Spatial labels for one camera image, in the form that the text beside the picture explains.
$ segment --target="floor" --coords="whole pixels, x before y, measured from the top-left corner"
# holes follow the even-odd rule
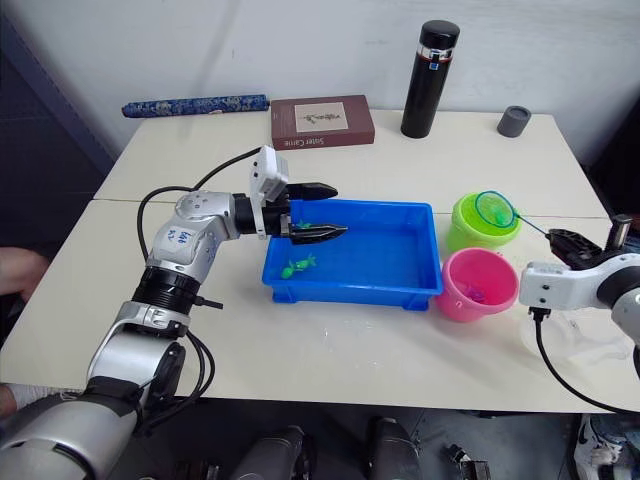
[[[132,439],[115,479],[171,479],[178,460],[207,459],[228,478],[251,444],[286,425],[300,425],[318,447],[317,480],[360,480],[365,430],[372,416],[398,419],[420,452],[425,480],[459,479],[442,452],[456,443],[489,462],[494,480],[571,477],[564,462],[572,415],[479,418],[453,410],[241,400],[206,400],[159,428]]]

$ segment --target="green toy fish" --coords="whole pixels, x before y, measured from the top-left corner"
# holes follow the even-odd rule
[[[283,280],[287,280],[293,276],[295,272],[304,272],[309,267],[316,266],[316,257],[314,257],[311,253],[304,260],[298,260],[297,262],[292,262],[289,260],[289,266],[284,267],[282,269],[282,273],[280,273],[280,277]]]

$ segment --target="white table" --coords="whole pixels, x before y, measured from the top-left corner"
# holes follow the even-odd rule
[[[439,112],[419,140],[400,133],[402,112],[372,116],[373,145],[281,152],[291,181],[325,182],[342,198],[428,202],[436,213],[450,213],[466,193],[495,189],[527,215],[606,217],[550,115],[533,115],[522,136],[505,138],[496,132],[498,113]],[[191,186],[223,161],[270,144],[270,124],[268,112],[146,120],[95,198],[141,200],[157,187]],[[247,163],[207,187],[246,192]]]
[[[3,381],[84,386],[95,348],[143,271],[136,209],[134,202],[91,202],[0,354]],[[169,204],[149,205],[147,239],[171,211]],[[609,226],[604,219],[536,221],[543,228],[580,231],[601,244]],[[449,215],[436,215],[444,255],[448,223]],[[265,250],[266,243],[255,236],[223,244],[201,293],[224,302],[225,308],[192,310],[192,329],[210,346],[218,367],[208,396],[597,411],[567,393],[523,346],[519,329],[526,309],[521,305],[461,325],[444,319],[435,306],[424,313],[368,305],[275,304],[260,281]],[[503,253],[517,269],[529,260],[553,260],[546,241],[530,228],[523,228]],[[602,338],[620,335],[606,311],[570,315],[584,331]],[[195,381],[194,357],[189,351],[180,394]],[[558,369],[587,395],[640,408],[640,382],[630,359]]]

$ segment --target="brown book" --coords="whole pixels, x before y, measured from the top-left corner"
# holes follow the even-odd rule
[[[276,150],[373,143],[375,128],[364,95],[295,98],[271,102]]]

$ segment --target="black thermos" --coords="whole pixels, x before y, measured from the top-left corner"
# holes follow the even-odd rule
[[[429,134],[458,35],[458,26],[444,20],[422,25],[400,127],[407,137],[423,138]]]

